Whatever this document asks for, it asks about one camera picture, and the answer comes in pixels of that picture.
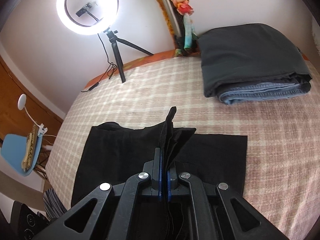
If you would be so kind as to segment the black track pants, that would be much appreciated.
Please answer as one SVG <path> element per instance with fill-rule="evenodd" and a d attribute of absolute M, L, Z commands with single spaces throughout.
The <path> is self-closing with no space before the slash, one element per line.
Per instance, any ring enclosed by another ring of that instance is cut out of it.
<path fill-rule="evenodd" d="M 176 128 L 172 107 L 164 122 L 143 129 L 116 122 L 93 126 L 76 172 L 71 204 L 75 205 L 101 183 L 118 185 L 142 171 L 149 161 L 164 178 L 172 166 L 203 182 L 225 181 L 238 193 L 245 184 L 247 137 L 198 134 L 194 128 Z"/>

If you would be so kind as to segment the striped grey fabric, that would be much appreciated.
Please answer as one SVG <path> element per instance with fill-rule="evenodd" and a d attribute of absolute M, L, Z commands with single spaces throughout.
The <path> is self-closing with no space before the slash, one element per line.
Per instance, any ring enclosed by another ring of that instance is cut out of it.
<path fill-rule="evenodd" d="M 43 194 L 44 209 L 49 220 L 58 219 L 67 212 L 53 188 Z"/>

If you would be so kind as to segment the black electronic device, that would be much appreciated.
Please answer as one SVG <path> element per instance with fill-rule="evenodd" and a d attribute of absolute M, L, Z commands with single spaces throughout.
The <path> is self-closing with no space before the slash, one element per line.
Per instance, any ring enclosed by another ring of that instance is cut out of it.
<path fill-rule="evenodd" d="M 32 239 L 48 225 L 49 220 L 42 213 L 35 213 L 21 202 L 13 202 L 10 226 L 18 239 Z"/>

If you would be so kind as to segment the yellow patterned book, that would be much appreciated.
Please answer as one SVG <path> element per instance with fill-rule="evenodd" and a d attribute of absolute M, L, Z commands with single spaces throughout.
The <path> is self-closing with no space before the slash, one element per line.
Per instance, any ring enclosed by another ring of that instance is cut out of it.
<path fill-rule="evenodd" d="M 39 127 L 37 125 L 33 125 L 31 132 L 27 135 L 25 155 L 21 162 L 21 168 L 24 172 L 27 172 L 31 168 L 35 154 L 38 130 Z"/>

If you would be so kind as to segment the light blue chair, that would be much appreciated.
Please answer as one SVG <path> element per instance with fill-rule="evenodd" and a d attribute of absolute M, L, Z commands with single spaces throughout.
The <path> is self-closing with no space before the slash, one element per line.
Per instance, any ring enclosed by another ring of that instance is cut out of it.
<path fill-rule="evenodd" d="M 31 163 L 31 167 L 29 170 L 24 171 L 21 168 L 21 162 L 25 156 L 25 150 L 27 145 L 27 138 L 16 135 L 16 134 L 7 134 L 4 137 L 3 144 L 1 147 L 1 156 L 3 159 L 20 175 L 26 177 L 31 174 L 33 168 L 37 163 L 37 159 L 39 157 L 41 145 L 42 145 L 42 137 L 37 138 L 37 143 L 35 146 L 35 154 L 33 157 L 33 161 Z"/>

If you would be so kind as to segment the blue folded jeans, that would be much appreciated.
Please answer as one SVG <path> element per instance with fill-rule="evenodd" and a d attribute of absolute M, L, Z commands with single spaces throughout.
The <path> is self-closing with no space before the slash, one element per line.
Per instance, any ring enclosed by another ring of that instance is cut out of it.
<path fill-rule="evenodd" d="M 304 95 L 311 89 L 310 82 L 301 78 L 288 80 L 254 81 L 219 86 L 217 98 L 226 105 L 249 101 L 289 99 Z"/>

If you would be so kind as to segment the brown wooden door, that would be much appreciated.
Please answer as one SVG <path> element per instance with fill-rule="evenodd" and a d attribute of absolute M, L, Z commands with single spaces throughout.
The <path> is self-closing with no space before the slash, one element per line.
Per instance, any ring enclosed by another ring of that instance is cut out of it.
<path fill-rule="evenodd" d="M 41 103 L 1 59 L 1 142 L 8 134 L 26 136 L 35 125 L 48 129 L 45 145 L 52 145 L 63 120 Z"/>

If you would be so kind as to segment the white clip desk lamp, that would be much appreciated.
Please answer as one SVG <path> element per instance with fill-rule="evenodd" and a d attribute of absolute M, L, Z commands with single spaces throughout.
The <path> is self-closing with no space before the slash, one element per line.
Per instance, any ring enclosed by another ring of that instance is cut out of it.
<path fill-rule="evenodd" d="M 27 116 L 30 118 L 30 120 L 33 122 L 33 124 L 35 126 L 38 127 L 38 131 L 37 131 L 37 136 L 38 137 L 42 137 L 44 136 L 47 132 L 48 132 L 48 128 L 46 128 L 44 126 L 44 124 L 38 124 L 33 118 L 32 116 L 29 114 L 27 108 L 26 108 L 26 101 L 27 101 L 27 96 L 25 94 L 21 94 L 20 97 L 18 98 L 18 102 L 17 102 L 17 108 L 19 111 L 24 110 L 27 114 Z"/>

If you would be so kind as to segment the dark grey folded pants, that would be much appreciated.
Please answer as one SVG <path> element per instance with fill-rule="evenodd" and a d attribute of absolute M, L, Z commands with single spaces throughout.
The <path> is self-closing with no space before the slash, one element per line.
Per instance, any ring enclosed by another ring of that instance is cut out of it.
<path fill-rule="evenodd" d="M 312 76 L 299 49 L 269 25 L 252 23 L 215 28 L 198 44 L 204 96 L 217 97 L 219 86 Z"/>

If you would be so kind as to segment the black mini tripod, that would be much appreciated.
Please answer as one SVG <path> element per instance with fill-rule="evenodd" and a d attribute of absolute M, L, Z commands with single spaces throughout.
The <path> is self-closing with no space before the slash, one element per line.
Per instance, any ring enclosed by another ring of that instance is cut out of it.
<path fill-rule="evenodd" d="M 112 47 L 112 50 L 113 50 L 113 54 L 114 54 L 114 58 L 116 60 L 116 64 L 117 64 L 117 67 L 118 67 L 118 71 L 119 71 L 119 74 L 120 74 L 120 78 L 121 78 L 121 82 L 122 83 L 125 83 L 126 82 L 126 77 L 125 77 L 125 74 L 124 74 L 124 64 L 123 64 L 123 60 L 122 60 L 122 57 L 121 57 L 121 54 L 120 54 L 120 50 L 118 48 L 118 43 L 121 43 L 121 44 L 124 44 L 126 45 L 127 47 L 130 47 L 132 49 L 135 49 L 137 51 L 140 51 L 148 56 L 153 56 L 153 53 L 143 49 L 142 47 L 140 46 L 137 46 L 127 40 L 124 40 L 122 38 L 119 38 L 116 33 L 118 31 L 115 30 L 115 31 L 112 31 L 110 28 L 107 28 L 104 33 L 107 35 L 110 43 L 111 43 L 111 47 Z"/>

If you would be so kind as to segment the black phone holder clip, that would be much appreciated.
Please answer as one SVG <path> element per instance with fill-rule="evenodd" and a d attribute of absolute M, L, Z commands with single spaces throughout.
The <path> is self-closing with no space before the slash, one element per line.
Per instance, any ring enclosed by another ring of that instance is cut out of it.
<path fill-rule="evenodd" d="M 92 9 L 96 2 L 88 2 L 81 9 L 76 12 L 76 16 L 81 17 L 83 14 L 89 14 L 89 10 Z"/>

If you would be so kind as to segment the silver folded tripod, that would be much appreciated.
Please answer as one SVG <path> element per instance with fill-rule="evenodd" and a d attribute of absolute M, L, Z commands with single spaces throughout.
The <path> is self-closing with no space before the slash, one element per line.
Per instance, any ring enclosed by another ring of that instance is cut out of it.
<path fill-rule="evenodd" d="M 182 17 L 178 14 L 171 0 L 156 0 L 162 10 L 169 33 L 173 38 L 175 48 L 183 50 L 184 27 Z"/>

